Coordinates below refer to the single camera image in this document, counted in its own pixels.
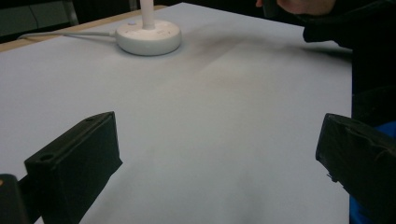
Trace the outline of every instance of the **white lamp base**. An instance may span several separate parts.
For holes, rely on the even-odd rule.
[[[174,51],[180,46],[181,32],[169,21],[155,21],[153,29],[143,29],[143,22],[128,23],[116,31],[119,46],[132,54],[154,56]]]

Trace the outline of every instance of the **person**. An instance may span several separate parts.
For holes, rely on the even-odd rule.
[[[352,49],[352,118],[396,138],[396,0],[276,2],[304,22],[306,42],[331,40]],[[350,197],[351,224],[376,218]]]
[[[256,7],[262,7],[262,1],[257,0]],[[278,0],[277,4],[291,14],[308,14],[321,16],[332,11],[335,0]]]

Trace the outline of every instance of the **cord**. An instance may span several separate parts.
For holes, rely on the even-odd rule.
[[[30,13],[32,13],[33,18],[35,19],[35,28],[38,30],[38,28],[39,28],[39,26],[38,26],[38,19],[37,19],[37,17],[35,16],[35,13],[33,12],[32,6],[29,5],[28,7],[29,7],[29,10],[30,10]]]
[[[45,32],[45,33],[34,33],[34,34],[26,34],[21,35],[18,39],[29,38],[33,36],[45,36],[45,35],[99,35],[99,36],[114,36],[114,32]]]

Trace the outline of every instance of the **white table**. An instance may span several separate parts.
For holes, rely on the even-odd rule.
[[[183,33],[159,57],[110,37],[0,53],[0,172],[22,178],[33,153],[115,111],[124,164],[82,223],[347,223],[347,193],[315,160],[325,113],[350,115],[351,66],[333,56],[345,50],[189,4],[156,17]]]

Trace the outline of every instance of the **dark clothing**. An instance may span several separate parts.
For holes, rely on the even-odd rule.
[[[329,15],[299,18],[305,22],[306,42],[332,40],[353,50],[352,118],[373,127],[393,124],[396,130],[396,0],[337,0]],[[390,224],[396,219],[370,211],[366,219],[357,203],[351,204],[350,215],[351,223],[371,219]]]

